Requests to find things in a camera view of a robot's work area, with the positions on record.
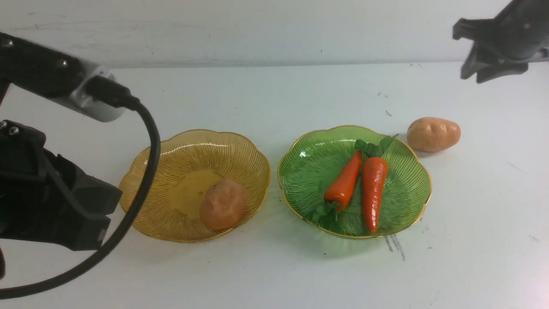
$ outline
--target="yellow bowl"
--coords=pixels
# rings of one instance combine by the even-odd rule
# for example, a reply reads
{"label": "yellow bowl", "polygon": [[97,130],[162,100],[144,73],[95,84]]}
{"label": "yellow bowl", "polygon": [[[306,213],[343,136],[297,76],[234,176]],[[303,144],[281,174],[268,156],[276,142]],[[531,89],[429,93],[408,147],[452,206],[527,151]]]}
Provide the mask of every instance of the yellow bowl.
{"label": "yellow bowl", "polygon": [[[120,182],[120,205],[127,212],[143,178],[150,148],[133,161]],[[191,130],[161,143],[160,163],[149,195],[133,223],[141,233],[163,240],[198,242],[233,228],[208,229],[199,217],[206,191],[221,178],[231,178],[248,191],[237,226],[253,217],[267,196],[271,167],[246,137],[230,132]]]}

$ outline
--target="table surface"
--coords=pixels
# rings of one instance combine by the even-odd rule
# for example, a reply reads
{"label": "table surface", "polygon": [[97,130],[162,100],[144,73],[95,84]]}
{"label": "table surface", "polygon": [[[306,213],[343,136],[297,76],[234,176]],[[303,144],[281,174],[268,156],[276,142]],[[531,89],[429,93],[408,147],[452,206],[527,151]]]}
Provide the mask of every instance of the table surface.
{"label": "table surface", "polygon": [[[250,138],[271,162],[262,210],[202,244],[130,230],[84,276],[12,308],[548,308],[549,71],[477,85],[460,64],[116,70],[160,135],[196,128]],[[345,240],[302,222],[282,201],[276,166],[302,134],[355,124],[405,133],[417,118],[454,120],[459,144],[420,156],[433,180],[421,221],[395,237]],[[0,117],[42,130],[46,147],[118,184],[149,141],[126,112],[99,123],[20,89]],[[123,216],[112,215],[112,232]],[[90,252],[0,240],[0,288],[66,271]]]}

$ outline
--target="toy carrot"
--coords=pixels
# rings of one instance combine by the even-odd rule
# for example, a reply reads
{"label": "toy carrot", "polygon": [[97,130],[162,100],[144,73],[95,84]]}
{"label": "toy carrot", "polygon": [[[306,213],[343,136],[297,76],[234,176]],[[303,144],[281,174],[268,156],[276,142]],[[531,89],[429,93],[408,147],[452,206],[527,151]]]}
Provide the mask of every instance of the toy carrot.
{"label": "toy carrot", "polygon": [[383,185],[389,171],[389,165],[382,155],[396,136],[385,137],[379,145],[369,144],[362,140],[357,140],[355,143],[355,148],[368,156],[362,168],[362,215],[368,230],[372,233],[377,232]]}
{"label": "toy carrot", "polygon": [[362,165],[362,152],[357,151],[347,165],[341,171],[338,178],[324,193],[325,202],[336,202],[338,212],[347,208],[351,201],[352,193],[355,190],[356,180],[360,174]]}
{"label": "toy carrot", "polygon": [[362,168],[362,215],[370,232],[377,232],[383,184],[389,166],[381,157],[369,158]]}

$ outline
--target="gold rim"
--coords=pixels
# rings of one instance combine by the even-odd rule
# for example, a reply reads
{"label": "gold rim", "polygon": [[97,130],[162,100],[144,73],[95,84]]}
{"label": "gold rim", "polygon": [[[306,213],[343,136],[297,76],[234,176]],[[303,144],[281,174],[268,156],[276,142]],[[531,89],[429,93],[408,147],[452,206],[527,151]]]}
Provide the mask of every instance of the gold rim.
{"label": "gold rim", "polygon": [[381,134],[381,133],[377,133],[376,131],[372,130],[372,129],[369,129],[369,128],[366,128],[364,126],[359,126],[359,125],[340,125],[340,126],[335,126],[331,129],[327,129],[327,130],[314,130],[314,131],[311,131],[311,132],[308,132],[308,133],[305,133],[303,135],[301,135],[293,144],[292,146],[290,147],[290,150],[288,150],[283,156],[282,158],[280,158],[280,161],[278,161],[278,165],[277,165],[277,171],[276,171],[276,176],[277,176],[277,179],[278,179],[278,185],[280,186],[280,189],[282,191],[282,197],[284,198],[284,202],[286,203],[286,205],[288,205],[288,208],[290,208],[290,210],[296,215],[298,216],[298,218],[300,218],[301,220],[311,224],[312,226],[318,228],[318,229],[321,229],[323,231],[325,231],[326,233],[330,233],[332,235],[335,235],[335,236],[339,236],[339,237],[342,237],[342,238],[348,238],[348,239],[372,239],[372,238],[378,238],[378,237],[381,237],[381,236],[387,236],[387,235],[391,235],[391,234],[395,234],[395,233],[398,233],[398,232],[401,232],[409,227],[411,227],[412,225],[416,224],[420,219],[421,217],[423,216],[423,213],[425,212],[425,208],[427,206],[427,203],[429,203],[429,200],[431,199],[431,194],[433,193],[433,180],[431,178],[431,174],[429,174],[429,171],[427,170],[427,168],[425,168],[425,166],[419,161],[419,158],[417,157],[415,151],[410,148],[410,146],[408,146],[407,144],[405,144],[404,142],[402,142],[401,140],[398,140],[396,139],[399,143],[403,144],[404,146],[406,146],[413,154],[414,158],[416,159],[416,162],[419,163],[419,165],[423,168],[423,170],[425,170],[425,172],[427,173],[427,177],[429,178],[429,196],[427,197],[427,200],[425,201],[425,203],[423,204],[423,208],[421,209],[421,213],[419,213],[418,217],[416,218],[416,220],[414,222],[412,222],[410,225],[408,225],[407,227],[404,227],[396,232],[392,232],[392,233],[387,233],[387,234],[383,234],[383,235],[371,235],[371,236],[351,236],[351,235],[345,235],[345,234],[339,234],[339,233],[336,233],[336,232],[333,232],[333,231],[330,231],[330,230],[327,230],[313,222],[310,222],[308,220],[305,220],[303,218],[303,216],[301,216],[300,214],[297,213],[297,211],[295,211],[295,209],[290,205],[290,202],[288,202],[288,199],[286,198],[286,192],[284,191],[284,186],[282,185],[282,181],[280,179],[280,165],[282,164],[282,161],[284,160],[284,158],[286,158],[286,156],[292,152],[292,150],[294,149],[295,145],[297,145],[305,136],[307,135],[310,135],[310,134],[313,134],[313,133],[317,133],[317,132],[322,132],[322,131],[332,131],[332,130],[335,130],[335,129],[339,129],[339,128],[360,128],[360,129],[365,129],[365,130],[368,130],[370,132],[373,132],[377,135],[381,135],[381,136],[389,136],[387,134]]}
{"label": "gold rim", "polygon": [[[196,244],[198,242],[204,242],[204,241],[208,241],[208,240],[213,240],[213,239],[216,239],[216,238],[219,238],[227,233],[229,233],[230,231],[234,230],[235,228],[243,225],[244,223],[246,223],[247,221],[249,221],[250,219],[252,219],[258,212],[259,210],[263,207],[263,204],[265,203],[265,200],[267,199],[267,194],[268,194],[268,188],[269,186],[271,185],[271,178],[272,178],[272,170],[271,170],[271,162],[269,162],[269,159],[261,152],[259,151],[259,149],[257,149],[257,146],[255,146],[255,144],[249,139],[247,138],[246,136],[242,135],[242,134],[238,134],[238,133],[234,133],[234,132],[228,132],[228,131],[214,131],[214,130],[209,130],[209,129],[192,129],[192,130],[187,130],[187,131],[183,131],[181,133],[178,133],[172,137],[170,137],[169,139],[167,140],[163,140],[160,142],[160,147],[162,147],[162,144],[163,143],[166,143],[166,142],[169,142],[173,139],[175,139],[176,137],[180,136],[180,135],[183,135],[183,134],[186,134],[186,133],[189,133],[189,132],[194,132],[194,131],[207,131],[207,132],[212,132],[212,133],[215,133],[215,134],[233,134],[233,135],[237,135],[237,136],[240,136],[242,137],[243,139],[247,140],[250,142],[250,144],[253,145],[255,151],[257,151],[264,159],[265,161],[267,162],[267,167],[268,167],[268,179],[267,179],[267,186],[266,186],[266,189],[265,189],[265,193],[263,194],[263,200],[261,201],[261,203],[259,204],[259,207],[257,207],[257,209],[255,210],[255,212],[253,212],[250,217],[243,221],[242,223],[238,224],[238,225],[235,225],[234,227],[232,228],[228,228],[226,230],[224,230],[223,232],[220,232],[219,234],[216,234],[214,236],[211,236],[211,237],[208,237],[208,238],[205,238],[205,239],[200,239],[200,240],[185,240],[185,241],[182,241],[182,240],[175,240],[175,239],[172,239],[172,238],[157,238],[157,239],[161,239],[161,240],[168,240],[168,241],[174,241],[174,242],[181,242],[181,243],[184,243],[184,244]],[[124,181],[124,179],[131,173],[131,170],[132,170],[132,167],[133,165],[135,164],[135,162],[137,161],[137,158],[139,158],[145,151],[149,150],[150,149],[150,146],[141,150],[141,152],[135,157],[135,159],[133,160],[132,164],[130,165],[130,170],[128,170],[128,172],[126,174],[124,174],[124,176],[122,177],[122,179],[120,180],[119,184],[118,184],[118,188],[120,188],[122,182]],[[120,203],[120,208],[122,208],[122,210],[124,212],[127,213],[127,210],[130,208],[129,205],[127,207],[124,207],[122,205],[122,203]],[[132,223],[132,226],[134,229],[136,229],[138,232],[140,232],[141,234],[145,235],[145,236],[148,236],[148,237],[151,237],[150,235],[147,235],[145,234],[144,232],[142,232],[141,230],[137,229],[135,226],[134,226],[134,223]]]}

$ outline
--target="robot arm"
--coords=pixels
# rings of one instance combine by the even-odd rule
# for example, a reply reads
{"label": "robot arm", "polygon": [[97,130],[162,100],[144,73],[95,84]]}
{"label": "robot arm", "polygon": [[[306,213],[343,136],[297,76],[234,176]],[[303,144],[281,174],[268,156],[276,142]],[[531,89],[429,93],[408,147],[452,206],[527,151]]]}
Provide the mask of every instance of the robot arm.
{"label": "robot arm", "polygon": [[98,101],[84,86],[96,76],[115,81],[103,65],[0,32],[0,104],[10,84],[101,122],[124,108]]}
{"label": "robot arm", "polygon": [[[0,300],[41,293],[65,284],[103,260],[130,229],[152,185],[160,136],[149,111],[101,65],[0,33],[0,103],[10,84],[101,122],[124,109],[137,112],[149,132],[150,154],[130,209],[103,242],[121,191],[86,175],[43,148],[46,135],[0,121],[0,239],[52,242],[71,250],[97,250],[76,267],[39,283],[0,289]],[[5,264],[0,253],[0,278]]]}
{"label": "robot arm", "polygon": [[522,74],[530,62],[549,61],[549,1],[513,0],[493,19],[460,19],[453,38],[472,40],[461,78],[477,83]]}

